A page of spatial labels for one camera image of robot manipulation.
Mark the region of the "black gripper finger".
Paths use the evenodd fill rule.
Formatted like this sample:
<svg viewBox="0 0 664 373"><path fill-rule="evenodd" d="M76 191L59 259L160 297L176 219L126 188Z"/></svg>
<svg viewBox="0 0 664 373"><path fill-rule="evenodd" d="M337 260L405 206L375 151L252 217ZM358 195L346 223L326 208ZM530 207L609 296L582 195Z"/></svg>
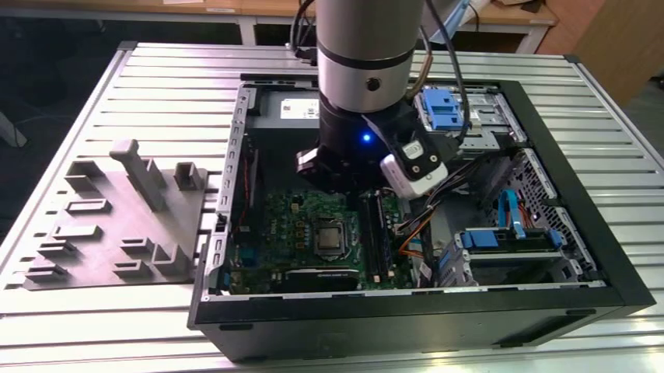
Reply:
<svg viewBox="0 0 664 373"><path fill-rule="evenodd" d="M311 148L298 152L295 155L295 168L298 176L305 179L311 186L325 193L335 193L337 185L333 178L331 169L319 157L318 148Z"/></svg>

